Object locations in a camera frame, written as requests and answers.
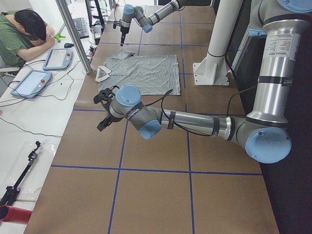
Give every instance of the dark hair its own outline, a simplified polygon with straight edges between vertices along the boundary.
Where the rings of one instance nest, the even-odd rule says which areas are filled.
[[[45,23],[37,12],[31,9],[20,10],[14,14],[14,19],[24,27],[27,33],[41,40],[46,39]]]

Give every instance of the red cylinder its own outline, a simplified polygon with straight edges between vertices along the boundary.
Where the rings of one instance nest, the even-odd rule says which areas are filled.
[[[32,211],[18,207],[0,206],[0,222],[27,224]]]

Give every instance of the computer mouse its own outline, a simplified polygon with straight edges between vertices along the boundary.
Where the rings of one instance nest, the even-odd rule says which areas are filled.
[[[74,44],[72,43],[65,43],[64,44],[64,48],[72,48],[74,46]]]

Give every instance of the tablet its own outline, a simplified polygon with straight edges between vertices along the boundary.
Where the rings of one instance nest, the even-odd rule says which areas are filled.
[[[51,77],[51,72],[31,70],[11,91],[11,95],[34,98],[45,87]]]
[[[43,65],[44,71],[66,70],[72,62],[71,48],[51,49]]]

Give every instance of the robotic arm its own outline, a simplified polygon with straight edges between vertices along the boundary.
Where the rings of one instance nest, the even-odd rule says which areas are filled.
[[[147,31],[151,30],[151,25],[175,9],[175,3],[177,9],[180,8],[181,2],[172,1],[148,19],[141,8],[132,8],[129,12],[126,10],[120,22],[122,33],[125,36],[129,32],[132,18],[136,18]],[[310,24],[310,12],[312,6],[309,0],[253,0],[250,36],[266,35],[266,44],[253,111],[246,118],[218,118],[145,106],[140,101],[139,89],[126,85],[116,94],[112,92],[113,87],[95,96],[94,103],[101,102],[107,110],[107,117],[97,128],[101,131],[125,117],[145,139],[152,138],[162,126],[169,129],[178,127],[202,136],[220,136],[235,142],[250,157],[262,163],[284,159],[292,145],[285,131],[288,122],[284,110],[292,83],[296,52],[302,32]]]
[[[139,6],[133,7],[132,5],[125,5],[123,10],[122,19],[119,21],[114,21],[114,29],[116,26],[120,26],[121,31],[121,43],[123,46],[126,38],[126,34],[129,33],[131,20],[135,19],[140,27],[142,27],[145,33],[150,32],[153,29],[153,25],[160,22],[163,18],[168,16],[174,11],[179,10],[185,5],[185,0],[174,0],[167,5],[160,8],[158,11],[150,15],[148,18],[144,16],[143,8]]]
[[[107,111],[107,117],[97,126],[100,131],[126,118],[144,139],[151,139],[161,127],[182,129],[206,137],[222,137],[241,145],[250,157],[263,163],[277,162],[291,149],[290,137],[281,128],[250,126],[244,118],[218,118],[145,106],[136,86],[122,86],[116,94],[112,92],[114,88],[102,90],[94,97],[94,103],[102,103]]]

